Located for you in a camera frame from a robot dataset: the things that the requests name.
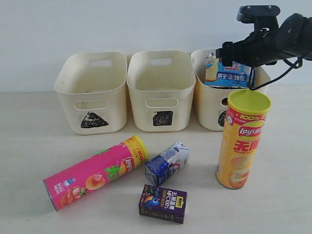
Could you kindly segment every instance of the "white wall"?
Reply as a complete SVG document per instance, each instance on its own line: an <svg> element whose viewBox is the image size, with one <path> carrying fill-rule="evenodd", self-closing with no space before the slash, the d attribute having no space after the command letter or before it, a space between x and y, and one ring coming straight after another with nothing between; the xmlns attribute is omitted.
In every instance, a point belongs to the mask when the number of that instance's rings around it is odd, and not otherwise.
<svg viewBox="0 0 312 234"><path fill-rule="evenodd" d="M281 23L312 16L301 0L0 0L0 92L53 91L65 60L80 52L177 49L191 52L245 38L241 5L275 4ZM265 68L274 78L286 66ZM312 83L312 63L278 84Z"/></svg>

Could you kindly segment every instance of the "white table surface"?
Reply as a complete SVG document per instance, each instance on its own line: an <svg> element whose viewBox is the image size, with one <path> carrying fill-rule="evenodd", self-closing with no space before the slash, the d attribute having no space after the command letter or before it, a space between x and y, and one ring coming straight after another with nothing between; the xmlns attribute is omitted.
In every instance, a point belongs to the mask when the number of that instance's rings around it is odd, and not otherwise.
<svg viewBox="0 0 312 234"><path fill-rule="evenodd" d="M175 133L140 131L129 114L112 134L71 131L56 93L0 94L1 234L308 234L312 233L312 86L271 86L273 107L249 179L229 190L215 178L221 132L194 113ZM144 217L140 167L56 212L42 180L138 134L155 156L177 139L189 164L162 186L188 192L184 224Z"/></svg>

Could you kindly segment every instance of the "yellow chip canister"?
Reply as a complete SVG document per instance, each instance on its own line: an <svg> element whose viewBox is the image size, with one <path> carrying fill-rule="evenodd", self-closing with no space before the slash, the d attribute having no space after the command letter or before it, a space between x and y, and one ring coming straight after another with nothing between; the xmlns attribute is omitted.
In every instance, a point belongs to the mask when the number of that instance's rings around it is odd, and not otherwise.
<svg viewBox="0 0 312 234"><path fill-rule="evenodd" d="M216 178L223 186L240 189L245 185L271 104L259 91L230 93L216 169Z"/></svg>

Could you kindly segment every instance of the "purple juice box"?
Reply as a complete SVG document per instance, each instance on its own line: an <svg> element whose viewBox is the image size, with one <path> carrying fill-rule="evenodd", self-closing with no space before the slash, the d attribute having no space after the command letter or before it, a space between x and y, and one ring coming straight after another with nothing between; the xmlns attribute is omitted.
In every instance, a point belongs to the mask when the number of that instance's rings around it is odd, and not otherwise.
<svg viewBox="0 0 312 234"><path fill-rule="evenodd" d="M139 214L176 223L184 222L187 192L144 185Z"/></svg>

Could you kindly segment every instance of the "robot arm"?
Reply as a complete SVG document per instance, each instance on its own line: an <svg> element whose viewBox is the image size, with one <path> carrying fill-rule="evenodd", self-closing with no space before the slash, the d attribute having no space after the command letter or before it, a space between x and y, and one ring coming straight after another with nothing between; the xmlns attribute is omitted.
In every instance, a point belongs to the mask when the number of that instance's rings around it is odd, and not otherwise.
<svg viewBox="0 0 312 234"><path fill-rule="evenodd" d="M301 67L303 59L312 60L312 18L295 13L279 27L276 18L279 13L280 9L274 5L240 7L237 20L253 23L254 32L244 40L235 43L227 41L216 50L216 57L222 65L232 66L235 61L255 68L275 65L283 60L290 69L277 78L280 79L291 69ZM298 57L296 63L287 60L294 57Z"/></svg>

